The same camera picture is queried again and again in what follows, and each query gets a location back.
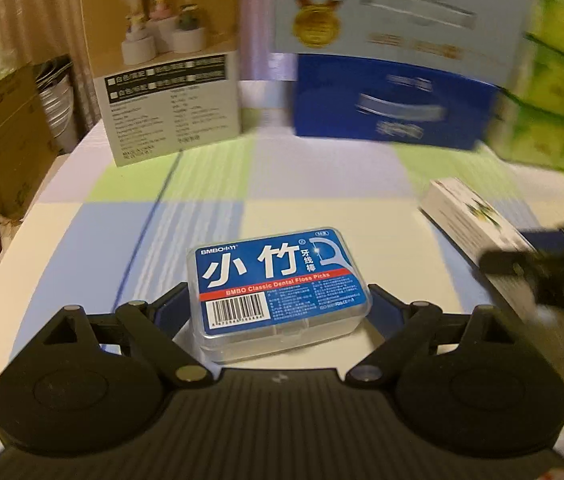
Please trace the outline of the dark blue milk carton box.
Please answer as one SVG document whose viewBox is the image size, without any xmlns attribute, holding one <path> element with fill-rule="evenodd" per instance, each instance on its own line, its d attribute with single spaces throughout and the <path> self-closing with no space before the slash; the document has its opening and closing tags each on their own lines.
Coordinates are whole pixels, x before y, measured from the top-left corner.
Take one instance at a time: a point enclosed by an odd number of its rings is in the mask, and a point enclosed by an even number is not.
<svg viewBox="0 0 564 480">
<path fill-rule="evenodd" d="M 498 88 L 416 65 L 301 54 L 293 121 L 299 136 L 401 142 L 471 151 Z"/>
</svg>

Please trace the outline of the purple curtain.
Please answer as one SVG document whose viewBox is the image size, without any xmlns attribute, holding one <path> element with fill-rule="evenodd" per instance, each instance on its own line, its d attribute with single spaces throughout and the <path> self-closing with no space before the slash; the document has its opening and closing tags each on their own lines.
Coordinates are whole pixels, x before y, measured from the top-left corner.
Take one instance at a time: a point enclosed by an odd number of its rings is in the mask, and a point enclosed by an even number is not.
<svg viewBox="0 0 564 480">
<path fill-rule="evenodd" d="M 294 80 L 295 55 L 271 50 L 273 0 L 242 0 L 241 13 L 241 77 Z M 100 113 L 88 74 L 79 0 L 0 0 L 0 39 L 24 62 L 40 64 L 68 55 L 78 125 L 83 132 L 95 125 Z"/>
</svg>

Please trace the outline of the light blue milk carton box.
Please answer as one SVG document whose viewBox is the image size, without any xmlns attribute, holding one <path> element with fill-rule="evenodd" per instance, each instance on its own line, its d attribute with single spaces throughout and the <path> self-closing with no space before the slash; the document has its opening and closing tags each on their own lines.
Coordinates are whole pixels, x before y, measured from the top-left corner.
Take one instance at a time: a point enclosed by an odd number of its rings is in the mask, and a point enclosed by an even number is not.
<svg viewBox="0 0 564 480">
<path fill-rule="evenodd" d="M 274 49 L 375 58 L 503 86 L 530 0 L 274 0 Z"/>
</svg>

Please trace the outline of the clear dental floss pick box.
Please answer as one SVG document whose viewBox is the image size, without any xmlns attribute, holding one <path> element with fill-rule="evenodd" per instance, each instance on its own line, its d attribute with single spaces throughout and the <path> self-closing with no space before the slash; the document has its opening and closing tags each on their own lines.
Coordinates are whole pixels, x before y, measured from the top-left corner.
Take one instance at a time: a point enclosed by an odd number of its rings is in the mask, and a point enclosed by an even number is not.
<svg viewBox="0 0 564 480">
<path fill-rule="evenodd" d="M 346 336 L 372 307 L 332 226 L 195 247 L 187 284 L 195 344 L 221 364 Z"/>
</svg>

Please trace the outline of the white humidifier product box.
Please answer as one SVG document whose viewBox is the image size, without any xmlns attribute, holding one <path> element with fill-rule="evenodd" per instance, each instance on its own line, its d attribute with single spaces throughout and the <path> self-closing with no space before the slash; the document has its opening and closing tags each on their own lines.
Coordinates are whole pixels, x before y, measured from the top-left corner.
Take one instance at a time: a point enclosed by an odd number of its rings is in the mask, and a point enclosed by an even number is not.
<svg viewBox="0 0 564 480">
<path fill-rule="evenodd" d="M 239 134 L 239 0 L 80 2 L 117 166 Z"/>
</svg>

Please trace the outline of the brown cardboard boxes on floor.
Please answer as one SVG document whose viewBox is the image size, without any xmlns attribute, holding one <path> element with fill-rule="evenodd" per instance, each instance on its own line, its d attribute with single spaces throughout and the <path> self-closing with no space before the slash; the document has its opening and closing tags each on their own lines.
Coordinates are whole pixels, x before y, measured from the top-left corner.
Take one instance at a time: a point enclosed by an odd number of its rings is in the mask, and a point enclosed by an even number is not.
<svg viewBox="0 0 564 480">
<path fill-rule="evenodd" d="M 32 67 L 0 80 L 0 215 L 20 219 L 58 154 Z"/>
</svg>

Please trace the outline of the green tissue pack bundle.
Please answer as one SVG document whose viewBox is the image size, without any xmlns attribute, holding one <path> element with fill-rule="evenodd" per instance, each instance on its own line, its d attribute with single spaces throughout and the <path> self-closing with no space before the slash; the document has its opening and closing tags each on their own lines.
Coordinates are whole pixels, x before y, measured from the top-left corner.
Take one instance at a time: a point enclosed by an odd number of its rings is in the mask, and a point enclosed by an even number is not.
<svg viewBox="0 0 564 480">
<path fill-rule="evenodd" d="M 564 171 L 564 0 L 532 0 L 485 142 L 508 162 Z"/>
</svg>

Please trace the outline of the white green medicine box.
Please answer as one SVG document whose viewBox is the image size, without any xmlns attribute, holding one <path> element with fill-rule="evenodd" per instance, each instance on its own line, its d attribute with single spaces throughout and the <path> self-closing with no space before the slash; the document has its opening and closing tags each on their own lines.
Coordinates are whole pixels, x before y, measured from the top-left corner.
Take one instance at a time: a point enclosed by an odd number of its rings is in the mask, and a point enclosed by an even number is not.
<svg viewBox="0 0 564 480">
<path fill-rule="evenodd" d="M 530 286 L 521 278 L 484 275 L 478 260 L 487 250 L 529 250 L 532 245 L 487 200 L 457 178 L 433 180 L 419 203 L 419 209 L 459 257 L 468 265 L 468 275 L 485 289 L 475 292 L 473 304 L 509 307 L 522 320 L 553 325 L 556 314 L 535 304 Z"/>
</svg>

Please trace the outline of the checked blue green tablecloth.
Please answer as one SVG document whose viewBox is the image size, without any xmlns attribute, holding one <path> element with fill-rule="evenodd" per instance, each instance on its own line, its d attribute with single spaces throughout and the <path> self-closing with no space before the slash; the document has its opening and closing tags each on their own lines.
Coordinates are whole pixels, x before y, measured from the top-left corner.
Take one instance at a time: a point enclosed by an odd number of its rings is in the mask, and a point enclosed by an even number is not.
<svg viewBox="0 0 564 480">
<path fill-rule="evenodd" d="M 489 304 L 488 285 L 419 201 L 457 178 L 522 231 L 564 224 L 564 174 L 472 152 L 301 138 L 288 81 L 245 81 L 243 132 L 132 166 L 94 127 L 56 162 L 0 257 L 0 373 L 66 304 L 104 313 L 185 280 L 187 255 L 220 240 L 332 226 L 367 283 L 450 312 Z"/>
</svg>

